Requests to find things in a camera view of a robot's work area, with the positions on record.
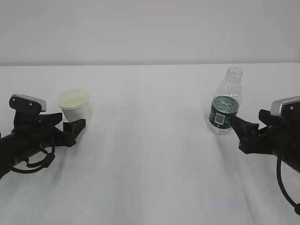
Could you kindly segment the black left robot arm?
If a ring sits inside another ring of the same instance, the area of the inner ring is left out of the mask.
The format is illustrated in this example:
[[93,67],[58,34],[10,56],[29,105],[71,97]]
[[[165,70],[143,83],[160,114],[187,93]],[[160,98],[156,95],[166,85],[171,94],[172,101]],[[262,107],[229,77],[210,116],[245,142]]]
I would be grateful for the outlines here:
[[48,168],[55,159],[57,147],[72,147],[86,127],[86,120],[64,122],[56,128],[62,113],[29,115],[15,113],[14,129],[0,139],[0,176],[9,172],[36,173]]

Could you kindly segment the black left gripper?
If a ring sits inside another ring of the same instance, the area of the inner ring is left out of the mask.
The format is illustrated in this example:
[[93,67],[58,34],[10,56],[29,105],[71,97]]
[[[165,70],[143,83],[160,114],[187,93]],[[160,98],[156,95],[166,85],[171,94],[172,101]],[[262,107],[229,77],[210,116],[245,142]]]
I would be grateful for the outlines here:
[[86,119],[64,122],[63,129],[56,128],[62,113],[16,111],[14,128],[9,135],[10,155],[32,155],[45,148],[72,147],[86,127]]

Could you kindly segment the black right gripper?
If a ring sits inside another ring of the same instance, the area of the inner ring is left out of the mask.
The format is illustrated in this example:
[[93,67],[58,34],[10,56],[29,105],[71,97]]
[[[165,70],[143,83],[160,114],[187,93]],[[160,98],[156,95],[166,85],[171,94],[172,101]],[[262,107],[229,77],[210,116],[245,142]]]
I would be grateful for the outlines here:
[[300,163],[300,115],[292,117],[272,116],[270,111],[261,109],[259,120],[266,125],[245,121],[237,116],[231,118],[231,127],[239,139],[239,149],[245,154],[279,156],[282,148],[286,164]]

